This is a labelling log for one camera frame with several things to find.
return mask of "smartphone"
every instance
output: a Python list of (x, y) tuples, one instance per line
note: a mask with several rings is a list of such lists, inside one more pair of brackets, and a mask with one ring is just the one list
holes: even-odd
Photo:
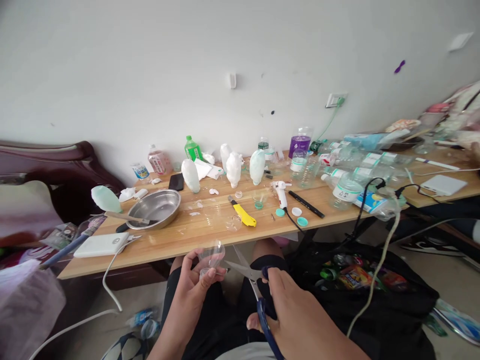
[(184, 189), (184, 176), (183, 174), (175, 174), (170, 176), (170, 183), (168, 188), (172, 190), (182, 191)]

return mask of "purple liquid bottle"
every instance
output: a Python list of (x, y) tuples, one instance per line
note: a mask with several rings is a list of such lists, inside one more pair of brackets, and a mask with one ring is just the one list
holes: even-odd
[(312, 140), (313, 129), (308, 126), (302, 126), (295, 129), (294, 135), (290, 141), (290, 151), (288, 157), (291, 159), (295, 150), (309, 150), (310, 141)]

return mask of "black marker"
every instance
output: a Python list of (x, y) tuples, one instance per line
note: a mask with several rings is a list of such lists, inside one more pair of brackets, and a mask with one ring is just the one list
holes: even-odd
[(300, 204), (302, 204), (304, 207), (306, 207), (308, 210), (310, 210), (312, 213), (314, 213), (315, 215), (317, 215), (318, 217), (320, 218), (324, 218), (325, 215), (323, 213), (321, 213), (316, 207), (310, 205), (308, 202), (306, 202), (305, 200), (303, 200), (300, 196), (298, 196), (296, 193), (294, 193), (293, 191), (289, 191), (288, 192), (295, 200), (297, 200)]

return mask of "right hand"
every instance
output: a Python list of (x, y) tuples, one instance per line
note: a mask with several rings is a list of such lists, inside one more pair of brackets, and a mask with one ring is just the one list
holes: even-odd
[[(317, 299), (302, 290), (286, 271), (269, 268), (268, 282), (278, 320), (269, 316), (266, 319), (285, 359), (369, 358), (339, 330)], [(263, 332), (256, 312), (248, 317), (246, 326)]]

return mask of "electrical socket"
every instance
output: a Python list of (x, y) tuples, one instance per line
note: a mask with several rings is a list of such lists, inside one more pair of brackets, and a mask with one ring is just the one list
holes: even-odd
[(328, 100), (326, 101), (326, 105), (325, 105), (325, 108), (336, 108), (337, 107), (337, 103), (339, 102), (339, 98), (344, 98), (345, 100), (347, 100), (347, 95), (349, 93), (348, 92), (344, 92), (344, 93), (331, 93), (329, 96), (328, 96)]

